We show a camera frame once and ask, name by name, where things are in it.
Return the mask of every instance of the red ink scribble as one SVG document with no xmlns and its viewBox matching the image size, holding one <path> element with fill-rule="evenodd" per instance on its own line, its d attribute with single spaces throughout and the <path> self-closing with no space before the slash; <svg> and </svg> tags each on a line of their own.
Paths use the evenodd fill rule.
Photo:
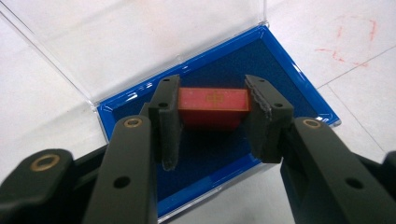
<svg viewBox="0 0 396 224">
<path fill-rule="evenodd" d="M 357 66 L 362 66 L 362 67 L 368 67 L 369 66 L 368 63 L 353 63 L 353 64 L 355 64 Z"/>
<path fill-rule="evenodd" d="M 336 50 L 332 53 L 332 58 L 335 59 L 338 62 L 341 62 L 341 63 L 345 62 L 345 60 L 343 58 L 338 56 L 338 52 Z"/>
<path fill-rule="evenodd" d="M 373 41 L 376 34 L 376 21 L 370 20 L 370 23 L 373 25 L 372 31 L 370 32 L 370 41 Z"/>
<path fill-rule="evenodd" d="M 341 37 L 341 34 L 343 33 L 343 29 L 344 29 L 344 27 L 340 26 L 340 28 L 338 29 L 338 33 L 337 33 L 337 38 Z"/>
<path fill-rule="evenodd" d="M 328 52 L 332 52 L 332 49 L 315 49 L 315 51 L 328 51 Z"/>
</svg>

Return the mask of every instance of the red marking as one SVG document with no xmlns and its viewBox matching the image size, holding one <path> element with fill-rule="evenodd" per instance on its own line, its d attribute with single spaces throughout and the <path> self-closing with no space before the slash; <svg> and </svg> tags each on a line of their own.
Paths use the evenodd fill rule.
<svg viewBox="0 0 396 224">
<path fill-rule="evenodd" d="M 338 52 L 334 51 L 334 53 L 332 54 L 332 58 L 335 59 L 338 62 L 344 63 L 345 60 L 341 57 L 338 56 Z"/>
<path fill-rule="evenodd" d="M 376 34 L 376 21 L 370 20 L 370 23 L 373 25 L 372 31 L 370 32 L 370 41 L 373 41 Z"/>
<path fill-rule="evenodd" d="M 368 67 L 369 66 L 368 63 L 353 63 L 353 64 L 355 64 L 357 66 L 362 66 L 362 67 Z"/>
<path fill-rule="evenodd" d="M 344 29 L 344 27 L 340 26 L 340 28 L 338 29 L 338 33 L 337 33 L 337 38 L 341 37 L 341 34 L 343 33 L 343 29 Z"/>
<path fill-rule="evenodd" d="M 315 51 L 327 51 L 327 52 L 333 52 L 332 49 L 315 49 Z"/>
<path fill-rule="evenodd" d="M 179 89 L 178 111 L 187 129 L 231 131 L 249 110 L 247 90 Z"/>
</svg>

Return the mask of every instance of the brass screw hole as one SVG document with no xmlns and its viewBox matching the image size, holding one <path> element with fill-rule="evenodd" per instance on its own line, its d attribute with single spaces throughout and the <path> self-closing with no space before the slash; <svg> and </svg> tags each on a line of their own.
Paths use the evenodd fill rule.
<svg viewBox="0 0 396 224">
<path fill-rule="evenodd" d="M 312 128 L 312 129 L 318 129 L 321 126 L 321 124 L 314 119 L 305 119 L 303 121 L 303 124 L 305 124 L 306 126 Z"/>
<path fill-rule="evenodd" d="M 58 164 L 60 159 L 58 155 L 46 154 L 32 162 L 30 169 L 34 172 L 46 171 Z"/>
<path fill-rule="evenodd" d="M 143 123 L 142 119 L 127 119 L 124 122 L 124 126 L 127 128 L 136 128 Z"/>
</svg>

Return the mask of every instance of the white surface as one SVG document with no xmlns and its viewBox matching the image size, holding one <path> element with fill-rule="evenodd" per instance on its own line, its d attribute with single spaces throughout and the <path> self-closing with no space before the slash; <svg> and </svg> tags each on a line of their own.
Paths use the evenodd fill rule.
<svg viewBox="0 0 396 224">
<path fill-rule="evenodd" d="M 395 150 L 395 2 L 273 0 L 268 7 L 271 31 L 339 115 L 334 130 L 350 149 L 375 161 Z M 83 99 L 2 21 L 0 78 L 0 180 L 40 149 L 73 149 L 78 157 L 105 143 Z M 170 223 L 293 221 L 277 166 Z"/>
<path fill-rule="evenodd" d="M 186 61 L 263 17 L 257 0 L 2 2 L 93 103 Z"/>
</svg>

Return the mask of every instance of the bolt hole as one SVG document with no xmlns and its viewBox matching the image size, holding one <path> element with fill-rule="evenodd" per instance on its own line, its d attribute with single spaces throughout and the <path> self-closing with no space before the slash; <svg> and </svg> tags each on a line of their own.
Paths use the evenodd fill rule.
<svg viewBox="0 0 396 224">
<path fill-rule="evenodd" d="M 123 189 L 127 187 L 129 183 L 131 183 L 131 179 L 128 176 L 121 176 L 114 181 L 113 185 L 116 189 Z"/>
<path fill-rule="evenodd" d="M 160 103 L 160 104 L 158 104 L 158 106 L 159 106 L 159 107 L 167 107 L 168 104 L 167 104 L 167 103 Z"/>
<path fill-rule="evenodd" d="M 127 128 L 135 128 L 142 124 L 143 120 L 141 119 L 127 119 L 124 122 L 124 126 Z"/>
<path fill-rule="evenodd" d="M 55 166 L 60 159 L 58 155 L 47 154 L 32 162 L 30 169 L 34 172 L 45 171 Z"/>
<path fill-rule="evenodd" d="M 305 119 L 303 123 L 312 129 L 320 128 L 320 123 L 313 119 Z"/>
<path fill-rule="evenodd" d="M 347 178 L 346 183 L 354 189 L 363 189 L 363 184 L 355 178 Z"/>
</svg>

